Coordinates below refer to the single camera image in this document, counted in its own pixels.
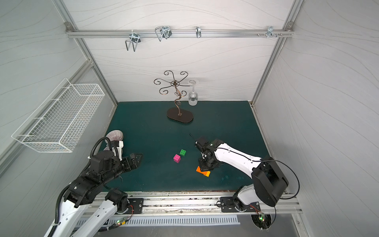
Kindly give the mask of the magenta lego brick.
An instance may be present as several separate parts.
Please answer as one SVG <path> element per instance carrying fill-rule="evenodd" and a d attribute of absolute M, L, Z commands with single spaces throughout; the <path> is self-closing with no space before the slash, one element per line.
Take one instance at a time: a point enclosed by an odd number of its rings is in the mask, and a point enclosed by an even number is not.
<path fill-rule="evenodd" d="M 174 162 L 179 163 L 180 160 L 181 160 L 181 156 L 178 155 L 178 154 L 176 154 L 176 155 L 174 156 L 173 160 L 174 160 Z"/>

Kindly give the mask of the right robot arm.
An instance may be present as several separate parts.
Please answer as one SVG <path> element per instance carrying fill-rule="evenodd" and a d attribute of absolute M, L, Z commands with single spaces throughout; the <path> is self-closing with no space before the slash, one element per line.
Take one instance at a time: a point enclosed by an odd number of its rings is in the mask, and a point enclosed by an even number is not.
<path fill-rule="evenodd" d="M 228 164 L 252 179 L 251 185 L 241 186 L 230 200 L 230 207 L 245 212 L 250 204 L 262 201 L 274 207 L 288 187 L 288 180 L 277 162 L 270 156 L 255 157 L 232 148 L 220 139 L 209 142 L 204 137 L 195 141 L 200 151 L 198 159 L 201 171 L 212 171 L 221 164 Z"/>

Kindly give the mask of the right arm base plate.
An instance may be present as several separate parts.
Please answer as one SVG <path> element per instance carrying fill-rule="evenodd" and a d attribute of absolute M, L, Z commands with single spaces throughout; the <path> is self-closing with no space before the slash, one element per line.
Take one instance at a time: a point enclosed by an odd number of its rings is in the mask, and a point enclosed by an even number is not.
<path fill-rule="evenodd" d="M 249 205 L 239 204 L 232 197 L 220 197 L 216 202 L 216 206 L 221 209 L 222 213 L 261 213 L 260 204 L 253 202 Z"/>

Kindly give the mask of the orange long lego brick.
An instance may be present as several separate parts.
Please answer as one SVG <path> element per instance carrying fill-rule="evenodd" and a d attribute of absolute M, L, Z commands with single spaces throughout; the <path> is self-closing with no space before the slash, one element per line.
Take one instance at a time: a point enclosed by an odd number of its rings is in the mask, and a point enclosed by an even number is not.
<path fill-rule="evenodd" d="M 203 172 L 204 172 L 204 171 L 202 171 L 202 170 L 200 169 L 200 167 L 199 167 L 199 166 L 197 167 L 196 171 L 197 171 L 198 173 L 200 173 L 200 174 L 202 174 L 202 175 L 203 175 Z"/>

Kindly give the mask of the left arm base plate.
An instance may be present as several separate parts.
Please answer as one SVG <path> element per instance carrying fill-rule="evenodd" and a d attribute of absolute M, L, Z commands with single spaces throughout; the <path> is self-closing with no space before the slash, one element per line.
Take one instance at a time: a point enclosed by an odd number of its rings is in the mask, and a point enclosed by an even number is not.
<path fill-rule="evenodd" d="M 141 214 L 144 204 L 143 198 L 128 198 L 128 206 L 123 212 L 118 211 L 119 215 L 131 215 L 131 214 Z"/>

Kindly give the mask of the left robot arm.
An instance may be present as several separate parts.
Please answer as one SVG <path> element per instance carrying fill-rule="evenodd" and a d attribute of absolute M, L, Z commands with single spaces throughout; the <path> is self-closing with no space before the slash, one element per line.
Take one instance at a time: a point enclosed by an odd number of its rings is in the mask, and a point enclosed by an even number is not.
<path fill-rule="evenodd" d="M 59 194 L 54 222 L 45 236 L 93 237 L 98 232 L 116 229 L 126 224 L 134 214 L 142 213 L 142 198 L 129 199 L 127 193 L 113 188 L 86 222 L 76 228 L 84 213 L 109 182 L 140 166 L 143 154 L 132 153 L 122 157 L 121 145 L 121 141 L 111 141 L 107 137 L 102 137 L 95 143 L 86 167 Z"/>

